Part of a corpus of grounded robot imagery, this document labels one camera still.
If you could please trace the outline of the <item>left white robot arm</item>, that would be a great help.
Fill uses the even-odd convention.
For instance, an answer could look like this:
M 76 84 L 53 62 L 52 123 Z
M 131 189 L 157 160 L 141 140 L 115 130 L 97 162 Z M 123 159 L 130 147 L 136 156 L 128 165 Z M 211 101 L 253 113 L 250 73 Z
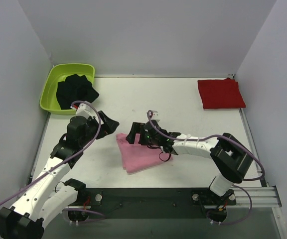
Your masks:
M 86 185 L 75 179 L 68 180 L 54 196 L 51 193 L 83 155 L 85 147 L 114 133 L 118 126 L 119 122 L 102 111 L 97 117 L 88 111 L 72 117 L 36 180 L 10 208 L 0 209 L 0 236 L 3 239 L 40 239 L 48 224 L 67 206 L 84 203 Z

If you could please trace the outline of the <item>pink t shirt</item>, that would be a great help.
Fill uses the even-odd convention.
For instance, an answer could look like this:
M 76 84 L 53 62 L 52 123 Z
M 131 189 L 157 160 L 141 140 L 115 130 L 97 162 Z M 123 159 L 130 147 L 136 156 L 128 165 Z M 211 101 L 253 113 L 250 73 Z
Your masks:
M 135 143 L 126 141 L 126 134 L 118 133 L 116 141 L 121 153 L 123 169 L 128 174 L 134 174 L 166 162 L 171 162 L 173 157 L 163 153 L 160 149 L 150 149 L 139 144 L 140 135 L 136 134 Z

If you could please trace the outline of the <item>red t shirt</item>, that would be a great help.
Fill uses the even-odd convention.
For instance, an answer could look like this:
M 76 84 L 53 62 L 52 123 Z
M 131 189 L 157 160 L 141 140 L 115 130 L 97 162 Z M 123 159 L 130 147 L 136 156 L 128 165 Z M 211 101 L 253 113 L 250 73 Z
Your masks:
M 198 80 L 198 91 L 205 110 L 245 108 L 246 104 L 234 79 Z

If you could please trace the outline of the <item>green plastic basin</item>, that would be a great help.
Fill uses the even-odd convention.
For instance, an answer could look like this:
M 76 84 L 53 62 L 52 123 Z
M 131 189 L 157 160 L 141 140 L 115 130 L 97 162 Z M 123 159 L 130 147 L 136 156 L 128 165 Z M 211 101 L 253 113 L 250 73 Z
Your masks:
M 56 115 L 73 115 L 75 113 L 73 109 L 62 110 L 56 97 L 58 83 L 64 82 L 66 77 L 74 74 L 85 75 L 88 81 L 94 83 L 95 68 L 92 65 L 84 63 L 55 65 L 46 78 L 39 100 L 39 105 L 43 110 Z

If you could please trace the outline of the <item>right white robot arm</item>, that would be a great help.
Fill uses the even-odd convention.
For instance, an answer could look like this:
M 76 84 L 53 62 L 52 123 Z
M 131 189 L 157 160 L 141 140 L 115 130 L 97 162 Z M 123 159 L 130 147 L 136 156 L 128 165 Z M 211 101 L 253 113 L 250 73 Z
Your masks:
M 209 189 L 217 196 L 223 196 L 234 184 L 240 184 L 253 162 L 253 158 L 231 134 L 224 133 L 210 139 L 193 137 L 179 132 L 162 129 L 157 121 L 152 123 L 134 122 L 126 141 L 135 143 L 139 135 L 140 145 L 160 148 L 171 155 L 194 155 L 213 160 L 219 174 Z

